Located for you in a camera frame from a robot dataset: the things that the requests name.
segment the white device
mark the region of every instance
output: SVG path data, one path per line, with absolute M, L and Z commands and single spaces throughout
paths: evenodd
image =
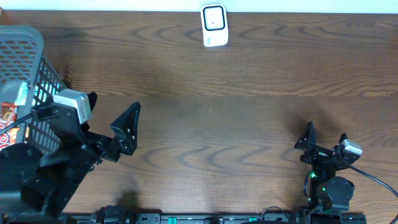
M 200 11 L 203 44 L 206 47 L 228 43 L 228 23 L 226 9 L 222 4 L 208 4 Z
M 76 108 L 77 117 L 80 124 L 83 124 L 84 122 L 91 119 L 90 102 L 88 101 L 88 96 L 86 93 L 66 89 L 56 94 L 53 97 L 53 101 Z

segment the wire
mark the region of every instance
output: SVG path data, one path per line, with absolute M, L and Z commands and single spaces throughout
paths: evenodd
M 3 130 L 0 131 L 0 135 L 8 132 L 11 128 L 14 128 L 18 124 L 21 124 L 22 122 L 26 121 L 27 119 L 33 117 L 33 114 L 29 113 L 21 118 L 19 118 L 16 122 L 10 124 L 8 127 L 4 128 Z
M 286 213 L 285 213 L 281 208 L 279 208 L 278 206 L 270 206 L 270 207 L 266 208 L 266 209 L 262 212 L 262 214 L 261 214 L 261 220 L 262 220 L 262 221 L 264 221 L 265 215 L 266 215 L 266 213 L 268 212 L 268 210 L 269 210 L 270 208 L 278 208 L 278 209 L 285 215 L 285 217 L 287 218 L 287 220 L 288 220 L 288 221 L 290 220 L 290 218 L 286 215 Z
M 341 156 L 341 152 L 339 152 L 337 155 L 341 159 L 341 161 L 343 161 L 343 163 L 346 164 L 349 168 L 351 168 L 351 169 L 355 170 L 356 172 L 359 172 L 360 174 L 364 175 L 365 177 L 369 177 L 370 179 L 372 179 L 372 180 L 376 181 L 377 183 L 383 185 L 385 188 L 389 189 L 398 198 L 398 192 L 395 191 L 390 185 L 388 185 L 388 184 L 384 183 L 383 181 L 373 177 L 372 175 L 368 174 L 367 172 L 361 171 L 360 169 L 358 169 L 358 168 L 352 166 L 351 164 L 349 164 L 347 161 L 345 161 L 343 159 L 343 157 Z M 398 215 L 390 222 L 390 224 L 394 224 L 397 221 L 398 221 Z

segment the plastic basket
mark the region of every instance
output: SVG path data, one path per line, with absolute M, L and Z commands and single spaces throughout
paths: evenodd
M 26 103 L 18 107 L 17 118 L 66 88 L 43 50 L 44 40 L 38 30 L 28 26 L 0 26 L 0 102 L 15 102 L 22 83 L 29 83 Z M 42 154 L 58 148 L 60 140 L 46 122 L 30 119 L 27 126 L 21 124 L 16 142 L 33 144 Z

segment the square button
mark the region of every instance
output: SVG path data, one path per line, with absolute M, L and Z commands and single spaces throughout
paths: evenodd
M 208 31 L 224 29 L 224 10 L 221 6 L 206 7 L 203 10 L 205 28 Z

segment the food packet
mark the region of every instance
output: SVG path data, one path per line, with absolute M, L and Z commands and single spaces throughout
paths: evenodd
M 14 103 L 1 103 L 0 111 L 0 130 L 8 127 L 17 120 L 17 109 Z M 0 136 L 0 151 L 7 146 L 16 143 L 19 128 L 11 128 L 8 132 Z

